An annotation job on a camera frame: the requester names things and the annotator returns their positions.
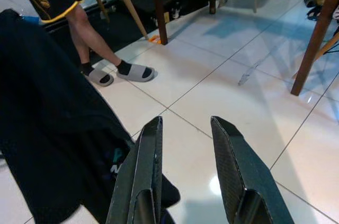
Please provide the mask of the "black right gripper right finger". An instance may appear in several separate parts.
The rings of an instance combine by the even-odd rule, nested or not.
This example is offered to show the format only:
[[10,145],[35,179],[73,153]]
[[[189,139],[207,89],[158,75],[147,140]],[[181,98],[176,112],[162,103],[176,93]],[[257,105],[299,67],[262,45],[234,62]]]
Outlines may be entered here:
[[293,223],[273,176],[240,131],[212,116],[213,146],[229,223]]

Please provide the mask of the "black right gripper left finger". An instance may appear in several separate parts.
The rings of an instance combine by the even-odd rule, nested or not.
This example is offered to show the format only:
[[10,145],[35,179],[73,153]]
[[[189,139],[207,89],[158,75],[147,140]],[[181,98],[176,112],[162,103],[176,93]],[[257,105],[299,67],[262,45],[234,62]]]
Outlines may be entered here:
[[163,119],[141,130],[120,166],[106,223],[159,223],[162,197]]

